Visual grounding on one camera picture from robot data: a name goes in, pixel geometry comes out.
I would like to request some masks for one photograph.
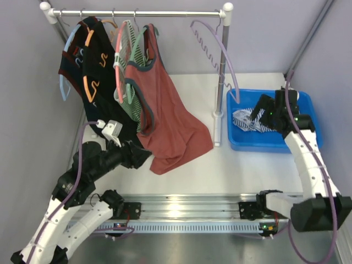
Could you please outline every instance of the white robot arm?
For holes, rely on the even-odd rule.
[[[276,90],[275,99],[262,95],[251,118],[255,119],[259,110],[264,109],[260,122],[282,134],[294,156],[302,183],[303,198],[291,197],[278,190],[266,190],[257,195],[258,209],[267,215],[278,212],[289,218],[299,232],[332,230],[331,204],[322,168],[325,172],[327,170],[318,149],[315,126],[309,115],[299,113],[297,92],[289,90],[288,95],[294,120],[307,143],[312,147],[312,151],[308,149],[292,124],[286,108],[283,89]],[[343,197],[328,173],[326,174],[337,211],[339,228],[352,209],[352,200],[350,197]]]
[[[73,215],[95,190],[95,181],[120,164],[137,169],[151,155],[150,151],[134,145],[132,141],[120,142],[121,125],[118,122],[111,120],[105,126],[101,121],[99,124],[103,124],[102,134],[110,140],[107,151],[102,151],[96,142],[82,145],[81,158],[76,153],[71,169],[58,179],[37,231],[24,249],[12,255],[12,263],[68,263],[77,247],[98,226],[121,214],[124,199],[115,190],[107,190],[83,218],[65,231]]]

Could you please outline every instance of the pink hanger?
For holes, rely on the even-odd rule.
[[[120,82],[120,69],[121,71],[124,71],[120,63],[118,62],[118,57],[120,56],[120,43],[121,43],[121,38],[122,38],[122,32],[124,27],[127,25],[127,22],[122,23],[122,26],[119,29],[119,34],[117,36],[117,42],[116,42],[116,49],[115,49],[115,62],[114,62],[114,67],[115,67],[115,77],[116,77],[116,89],[117,89],[117,95],[119,97],[119,102],[123,103],[123,91],[121,89],[121,82]]]

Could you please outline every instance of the metal frame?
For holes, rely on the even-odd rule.
[[[303,56],[304,52],[306,51],[308,45],[311,43],[312,39],[314,38],[315,33],[320,28],[322,22],[324,21],[327,13],[331,9],[332,4],[334,2],[335,2],[335,0],[326,0],[326,2],[324,4],[324,6],[322,7],[317,19],[314,22],[312,28],[310,29],[310,31],[308,32],[307,36],[303,40],[303,43],[302,43],[301,47],[299,48],[299,50],[297,51],[297,53],[295,55],[295,58],[291,62],[290,67],[288,68],[288,70],[284,74],[285,78],[287,77],[288,73],[290,73],[292,70],[296,69],[298,63],[302,59],[302,56]]]
[[[291,193],[291,197],[302,197]],[[260,223],[273,223],[273,218],[247,221],[240,218],[239,202],[256,201],[255,194],[239,195],[123,195],[126,202],[142,203],[140,219],[130,220],[137,233],[262,233]],[[69,227],[92,209],[99,199],[90,196],[71,219]],[[108,220],[101,228],[126,220]]]

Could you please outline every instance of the gray wall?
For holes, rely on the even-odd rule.
[[[298,65],[292,86],[312,97],[322,155],[343,195],[352,195],[352,1],[336,1]],[[352,231],[352,221],[348,222]]]
[[[284,72],[288,69],[325,0],[51,0],[57,9],[81,10],[205,10],[234,4],[228,52],[237,72]],[[115,18],[120,25],[126,18]],[[64,20],[71,26],[79,18]],[[170,74],[214,73],[189,28],[193,18],[136,18],[140,28],[153,23],[159,29],[159,47]],[[214,28],[217,18],[205,19]],[[220,48],[201,24],[195,25],[216,61]]]
[[[0,263],[25,247],[65,171],[81,102],[58,88],[62,41],[38,1],[0,1]]]

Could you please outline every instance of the striped cloth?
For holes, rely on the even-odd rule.
[[[246,108],[235,111],[232,114],[232,122],[235,126],[243,131],[259,131],[259,132],[272,132],[272,130],[259,122],[259,119],[264,114],[264,109],[260,109],[258,116],[255,120],[250,119],[250,114],[254,108]]]
[[[136,43],[136,36],[133,29],[133,25],[130,20],[124,21],[126,22],[126,26],[122,31],[121,42],[120,42],[120,49],[119,54],[115,57],[115,61],[119,63],[119,78],[120,84],[123,91],[126,90],[125,80],[124,80],[124,72],[127,67],[127,62],[131,56],[131,51],[134,45],[137,45],[136,53],[135,53],[135,61],[139,65],[145,65],[144,63],[144,55],[139,47],[139,44]],[[135,91],[132,87],[131,89],[131,96],[132,101],[128,102],[127,95],[123,95],[123,102],[119,101],[117,91],[114,92],[114,99],[119,102],[122,109],[129,115],[129,117],[137,122],[137,132],[141,130],[141,122],[140,122],[140,115],[141,115],[141,104],[137,96],[135,96]]]

